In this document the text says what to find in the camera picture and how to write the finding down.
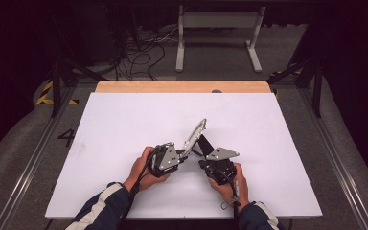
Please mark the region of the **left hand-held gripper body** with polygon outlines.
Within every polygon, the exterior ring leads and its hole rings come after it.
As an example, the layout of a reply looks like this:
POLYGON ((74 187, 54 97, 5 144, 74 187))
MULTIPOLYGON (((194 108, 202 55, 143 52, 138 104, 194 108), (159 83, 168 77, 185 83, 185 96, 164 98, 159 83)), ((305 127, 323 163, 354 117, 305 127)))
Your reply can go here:
POLYGON ((180 159, 174 147, 174 143, 158 145, 148 156, 147 167, 155 177, 161 177, 173 172, 180 164, 180 159))

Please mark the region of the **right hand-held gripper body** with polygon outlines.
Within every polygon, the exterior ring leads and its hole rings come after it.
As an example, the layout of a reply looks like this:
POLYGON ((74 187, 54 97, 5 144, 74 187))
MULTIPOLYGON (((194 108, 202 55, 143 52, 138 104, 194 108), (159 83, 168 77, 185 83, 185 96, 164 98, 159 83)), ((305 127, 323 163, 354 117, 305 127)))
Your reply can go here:
POLYGON ((205 156, 204 160, 199 160, 198 164, 206 175, 213 178, 219 185, 231 183, 237 174, 231 157, 237 157, 240 154, 236 151, 216 148, 205 156))

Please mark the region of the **person's right hand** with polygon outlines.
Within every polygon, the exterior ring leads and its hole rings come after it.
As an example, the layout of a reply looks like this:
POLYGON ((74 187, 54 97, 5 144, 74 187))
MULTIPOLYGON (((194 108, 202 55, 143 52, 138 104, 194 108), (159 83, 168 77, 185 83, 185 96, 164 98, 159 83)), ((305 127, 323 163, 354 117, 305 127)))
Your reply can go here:
POLYGON ((226 204, 236 208, 238 212, 240 212, 247 204, 250 203, 250 201, 248 198, 247 181, 242 173, 242 165, 235 163, 234 166, 236 168, 237 175, 233 180, 233 185, 219 185, 212 178, 209 178, 208 182, 215 191, 220 193, 226 204))

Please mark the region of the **black metal stand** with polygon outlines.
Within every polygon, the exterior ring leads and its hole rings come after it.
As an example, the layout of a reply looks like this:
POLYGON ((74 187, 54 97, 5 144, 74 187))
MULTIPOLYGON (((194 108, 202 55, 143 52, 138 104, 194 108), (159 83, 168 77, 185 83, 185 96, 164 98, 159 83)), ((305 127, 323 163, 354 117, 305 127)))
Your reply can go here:
POLYGON ((43 7, 43 10, 46 13, 44 20, 48 23, 48 26, 43 30, 43 33, 44 38, 46 39, 45 44, 52 62, 51 81, 53 83, 54 94, 52 116, 56 117, 61 111, 61 108, 68 104, 68 101, 61 97, 61 84, 64 83, 66 88, 74 88, 78 83, 77 78, 72 72, 73 69, 77 69, 85 76, 95 81, 104 81, 104 78, 64 55, 61 48, 61 33, 57 26, 57 22, 52 16, 49 8, 43 7))
POLYGON ((323 29, 324 7, 318 7, 310 19, 301 40, 299 41, 287 69, 281 72, 273 72, 266 82, 272 84, 296 71, 299 71, 295 85, 298 88, 307 88, 313 82, 312 109, 315 115, 320 118, 320 99, 322 88, 322 51, 323 38, 321 30, 323 29))

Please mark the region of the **wooden table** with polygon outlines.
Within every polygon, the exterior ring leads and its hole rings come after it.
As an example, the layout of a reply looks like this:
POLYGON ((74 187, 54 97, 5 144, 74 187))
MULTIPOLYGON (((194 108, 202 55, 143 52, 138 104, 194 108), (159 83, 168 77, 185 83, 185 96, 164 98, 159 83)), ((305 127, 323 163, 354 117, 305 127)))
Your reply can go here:
POLYGON ((270 93, 264 80, 102 80, 96 93, 270 93))

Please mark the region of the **aluminium floor rail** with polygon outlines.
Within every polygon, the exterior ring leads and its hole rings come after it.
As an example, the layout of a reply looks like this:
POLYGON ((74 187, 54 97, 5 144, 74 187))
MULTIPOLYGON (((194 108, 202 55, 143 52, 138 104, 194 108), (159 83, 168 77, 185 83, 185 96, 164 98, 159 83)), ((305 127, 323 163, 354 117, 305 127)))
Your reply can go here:
POLYGON ((64 89, 63 100, 60 103, 59 109, 57 113, 49 119, 47 126, 44 128, 44 131, 39 138, 39 141, 34 148, 33 154, 30 157, 28 164, 23 170, 22 174, 16 181, 16 184, 11 192, 11 195, 6 202, 5 207, 3 208, 0 214, 0 230, 7 230, 12 219, 19 207, 24 195, 26 194, 34 176, 37 168, 41 162, 44 151, 46 150, 49 140, 64 112, 65 108, 68 105, 68 102, 71 100, 75 92, 74 87, 67 87, 64 89))
POLYGON ((323 120, 316 115, 314 109, 312 108, 313 100, 311 99, 310 93, 306 89, 299 89, 298 93, 304 102, 304 105, 308 109, 315 127, 321 136, 323 144, 325 145, 327 157, 341 186, 343 194, 346 196, 351 206, 360 229, 368 230, 368 211, 364 205, 363 199, 359 193, 354 179, 352 178, 352 175, 339 157, 331 134, 327 130, 323 120))

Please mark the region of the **white board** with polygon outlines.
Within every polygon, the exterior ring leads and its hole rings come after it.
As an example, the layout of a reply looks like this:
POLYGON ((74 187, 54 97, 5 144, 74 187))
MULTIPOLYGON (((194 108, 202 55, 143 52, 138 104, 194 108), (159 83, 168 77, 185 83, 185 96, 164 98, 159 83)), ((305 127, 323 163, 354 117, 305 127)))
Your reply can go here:
POLYGON ((271 93, 93 93, 81 116, 46 215, 73 218, 108 183, 127 178, 144 147, 182 148, 199 121, 216 148, 237 152, 249 198, 282 218, 322 214, 271 93))

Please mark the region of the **person's left hand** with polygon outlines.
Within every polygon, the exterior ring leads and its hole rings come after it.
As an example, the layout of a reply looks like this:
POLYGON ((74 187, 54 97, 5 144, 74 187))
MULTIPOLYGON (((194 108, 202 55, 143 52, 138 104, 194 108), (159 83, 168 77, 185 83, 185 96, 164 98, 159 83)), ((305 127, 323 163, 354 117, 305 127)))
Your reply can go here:
POLYGON ((144 191, 157 183, 165 182, 169 178, 170 175, 168 173, 161 177, 155 177, 149 173, 146 164, 149 154, 153 151, 153 147, 145 147, 142 155, 138 157, 133 163, 130 174, 126 181, 123 183, 128 191, 132 190, 138 180, 140 180, 139 190, 144 191))

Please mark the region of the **white metal stand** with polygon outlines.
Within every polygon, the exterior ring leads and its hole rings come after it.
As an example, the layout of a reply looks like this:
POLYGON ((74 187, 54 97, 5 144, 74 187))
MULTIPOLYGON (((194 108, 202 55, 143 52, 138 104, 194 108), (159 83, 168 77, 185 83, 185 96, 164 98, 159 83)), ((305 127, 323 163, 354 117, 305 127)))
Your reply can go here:
POLYGON ((254 71, 261 73, 262 65, 257 56, 255 45, 265 17, 265 7, 260 7, 256 11, 246 12, 211 12, 211 11, 185 11, 183 6, 179 7, 178 13, 178 45, 176 54, 175 71, 184 70, 185 56, 185 28, 249 28, 252 29, 252 36, 245 41, 245 45, 252 62, 254 71))

